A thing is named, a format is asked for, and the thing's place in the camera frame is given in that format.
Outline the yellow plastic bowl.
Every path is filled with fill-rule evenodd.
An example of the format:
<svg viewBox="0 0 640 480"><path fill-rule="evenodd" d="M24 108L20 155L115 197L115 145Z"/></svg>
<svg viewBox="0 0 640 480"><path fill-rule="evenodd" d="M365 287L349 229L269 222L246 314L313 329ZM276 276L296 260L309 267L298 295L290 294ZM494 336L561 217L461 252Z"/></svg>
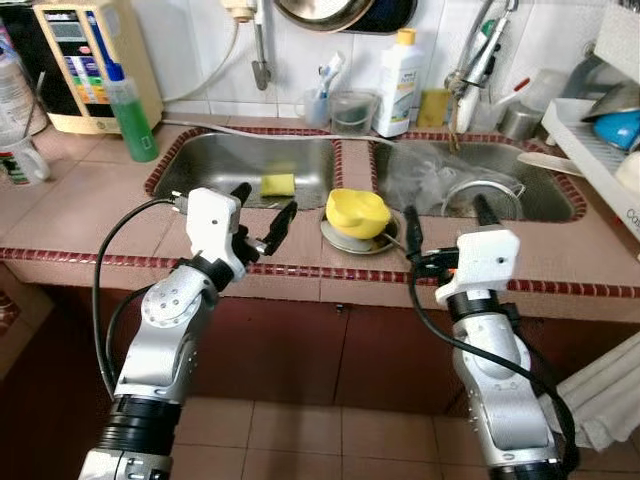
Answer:
<svg viewBox="0 0 640 480"><path fill-rule="evenodd" d="M390 209L383 197L366 189L337 188L330 191L325 204L330 227L357 241L380 236L390 223Z"/></svg>

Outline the round steel plate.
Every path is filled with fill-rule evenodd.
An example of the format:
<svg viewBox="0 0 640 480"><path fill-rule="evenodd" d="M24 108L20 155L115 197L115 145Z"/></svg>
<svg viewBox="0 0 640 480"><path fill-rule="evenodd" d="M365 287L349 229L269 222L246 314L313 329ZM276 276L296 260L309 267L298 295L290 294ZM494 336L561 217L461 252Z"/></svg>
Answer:
<svg viewBox="0 0 640 480"><path fill-rule="evenodd" d="M325 216L321 216L320 232L329 246L347 253L357 253L357 255L375 255L390 250L399 244L399 233L401 233L401 223L398 218L390 219L387 227L371 239L356 239L339 233L337 229L329 223Z"/></svg>

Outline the steel strainer bowl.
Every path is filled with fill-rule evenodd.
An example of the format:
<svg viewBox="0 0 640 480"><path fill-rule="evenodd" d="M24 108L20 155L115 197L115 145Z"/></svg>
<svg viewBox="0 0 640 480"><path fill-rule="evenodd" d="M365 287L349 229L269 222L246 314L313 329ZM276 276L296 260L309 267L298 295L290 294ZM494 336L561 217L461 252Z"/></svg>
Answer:
<svg viewBox="0 0 640 480"><path fill-rule="evenodd" d="M508 186L499 180L466 180L445 195L439 211L447 218L524 220L521 200L524 192L524 184Z"/></svg>

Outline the small steel cup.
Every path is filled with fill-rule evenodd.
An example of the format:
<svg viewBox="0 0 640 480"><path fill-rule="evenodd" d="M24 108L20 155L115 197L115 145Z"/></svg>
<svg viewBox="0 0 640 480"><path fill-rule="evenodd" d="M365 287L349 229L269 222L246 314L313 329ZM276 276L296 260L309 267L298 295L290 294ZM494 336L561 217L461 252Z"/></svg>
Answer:
<svg viewBox="0 0 640 480"><path fill-rule="evenodd" d="M521 102L512 102L502 110L502 115L495 124L495 131L515 142L531 140L544 114L544 110L529 108Z"/></svg>

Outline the mustard yellow sponge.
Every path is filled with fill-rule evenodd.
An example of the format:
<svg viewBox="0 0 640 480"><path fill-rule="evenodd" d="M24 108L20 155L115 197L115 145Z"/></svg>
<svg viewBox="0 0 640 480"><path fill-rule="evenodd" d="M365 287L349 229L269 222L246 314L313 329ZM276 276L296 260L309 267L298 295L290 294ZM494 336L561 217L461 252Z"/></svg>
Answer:
<svg viewBox="0 0 640 480"><path fill-rule="evenodd" d="M444 88L429 88L421 92L419 114L415 127L419 129L443 127L448 122L451 91Z"/></svg>

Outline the clear toothbrush cup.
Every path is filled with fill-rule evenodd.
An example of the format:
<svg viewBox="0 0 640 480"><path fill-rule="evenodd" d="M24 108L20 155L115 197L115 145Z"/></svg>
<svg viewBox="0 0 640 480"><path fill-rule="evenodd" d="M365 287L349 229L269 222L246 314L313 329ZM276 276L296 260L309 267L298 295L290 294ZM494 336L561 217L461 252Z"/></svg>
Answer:
<svg viewBox="0 0 640 480"><path fill-rule="evenodd" d="M328 95L311 88L303 91L300 99L300 116L307 128L321 129L326 131L330 125L330 113L328 105Z"/></svg>

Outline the green dish soap bottle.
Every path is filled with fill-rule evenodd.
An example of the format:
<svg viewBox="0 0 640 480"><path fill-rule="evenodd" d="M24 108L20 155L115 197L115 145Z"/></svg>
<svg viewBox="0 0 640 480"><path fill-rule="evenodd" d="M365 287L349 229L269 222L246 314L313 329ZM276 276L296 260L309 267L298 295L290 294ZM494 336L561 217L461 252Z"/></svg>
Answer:
<svg viewBox="0 0 640 480"><path fill-rule="evenodd" d="M125 76L122 65L108 61L105 65L108 100L129 155L136 163L151 163L159 151L145 106L133 79Z"/></svg>

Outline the clear plastic container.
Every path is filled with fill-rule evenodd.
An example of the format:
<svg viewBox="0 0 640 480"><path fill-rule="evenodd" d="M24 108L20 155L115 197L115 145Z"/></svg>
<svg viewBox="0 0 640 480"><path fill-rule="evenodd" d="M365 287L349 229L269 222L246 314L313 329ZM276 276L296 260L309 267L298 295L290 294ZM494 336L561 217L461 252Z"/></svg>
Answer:
<svg viewBox="0 0 640 480"><path fill-rule="evenodd" d="M347 136L365 136L381 104L379 93L343 90L330 93L328 109L330 132Z"/></svg>

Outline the beige water ionizer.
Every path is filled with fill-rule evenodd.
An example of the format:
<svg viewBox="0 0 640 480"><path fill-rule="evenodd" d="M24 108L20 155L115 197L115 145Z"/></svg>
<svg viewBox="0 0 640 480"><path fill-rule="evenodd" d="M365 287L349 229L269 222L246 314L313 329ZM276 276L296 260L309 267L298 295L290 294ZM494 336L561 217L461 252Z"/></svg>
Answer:
<svg viewBox="0 0 640 480"><path fill-rule="evenodd" d="M52 127L73 134L118 134L108 100L108 64L132 81L148 124L163 119L163 100L132 0L38 0L32 5L55 67L45 102Z"/></svg>

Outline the hanging steel pan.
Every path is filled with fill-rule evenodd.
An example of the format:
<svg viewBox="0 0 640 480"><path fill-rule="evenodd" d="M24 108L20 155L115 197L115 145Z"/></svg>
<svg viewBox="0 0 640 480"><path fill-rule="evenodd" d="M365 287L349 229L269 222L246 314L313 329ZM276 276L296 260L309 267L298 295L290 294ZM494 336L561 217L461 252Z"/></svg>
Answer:
<svg viewBox="0 0 640 480"><path fill-rule="evenodd" d="M271 0L296 26L317 33L393 35L406 27L419 0Z"/></svg>

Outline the white hanging towel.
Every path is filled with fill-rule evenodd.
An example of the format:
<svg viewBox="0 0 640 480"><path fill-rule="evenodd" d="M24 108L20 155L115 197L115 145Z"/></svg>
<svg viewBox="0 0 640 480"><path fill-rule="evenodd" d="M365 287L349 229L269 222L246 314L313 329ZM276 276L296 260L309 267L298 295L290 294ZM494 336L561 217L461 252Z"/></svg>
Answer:
<svg viewBox="0 0 640 480"><path fill-rule="evenodd" d="M604 451L640 426L640 334L582 367L557 387L570 407L575 445Z"/></svg>

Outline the white cutlery holder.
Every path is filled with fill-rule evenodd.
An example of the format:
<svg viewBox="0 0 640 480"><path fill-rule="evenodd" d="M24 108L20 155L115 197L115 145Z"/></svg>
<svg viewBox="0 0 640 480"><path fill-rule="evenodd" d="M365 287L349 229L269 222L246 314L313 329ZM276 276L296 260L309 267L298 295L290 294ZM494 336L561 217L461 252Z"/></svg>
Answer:
<svg viewBox="0 0 640 480"><path fill-rule="evenodd" d="M640 84L640 13L628 6L605 5L591 52Z"/></svg>

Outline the white printed mug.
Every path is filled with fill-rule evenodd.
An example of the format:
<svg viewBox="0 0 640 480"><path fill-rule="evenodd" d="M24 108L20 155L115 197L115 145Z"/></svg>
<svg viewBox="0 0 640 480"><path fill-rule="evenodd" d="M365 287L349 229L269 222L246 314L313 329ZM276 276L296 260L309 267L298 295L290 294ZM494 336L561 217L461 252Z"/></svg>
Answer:
<svg viewBox="0 0 640 480"><path fill-rule="evenodd" d="M0 172L14 186L32 186L51 178L50 165L37 150L31 136L0 136Z"/></svg>

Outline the white jar green lid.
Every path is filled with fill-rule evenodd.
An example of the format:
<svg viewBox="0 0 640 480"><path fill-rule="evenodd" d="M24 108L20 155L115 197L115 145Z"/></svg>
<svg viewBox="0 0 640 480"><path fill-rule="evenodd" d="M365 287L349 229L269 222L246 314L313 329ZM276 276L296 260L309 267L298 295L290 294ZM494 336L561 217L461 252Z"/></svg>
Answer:
<svg viewBox="0 0 640 480"><path fill-rule="evenodd" d="M35 134L47 127L49 119L35 100L20 59L0 47L0 140L24 131Z"/></svg>

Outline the chrome wall tap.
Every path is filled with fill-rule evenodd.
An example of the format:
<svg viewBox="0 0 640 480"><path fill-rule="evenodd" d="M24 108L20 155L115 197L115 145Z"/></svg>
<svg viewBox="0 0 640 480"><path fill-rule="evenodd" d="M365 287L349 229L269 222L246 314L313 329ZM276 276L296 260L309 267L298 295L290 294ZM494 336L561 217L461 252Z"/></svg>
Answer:
<svg viewBox="0 0 640 480"><path fill-rule="evenodd" d="M268 4L265 0L251 0L253 6L253 37L255 37L255 59L251 61L253 81L259 91L268 90L273 70L268 60L268 42L266 42L265 20Z"/></svg>

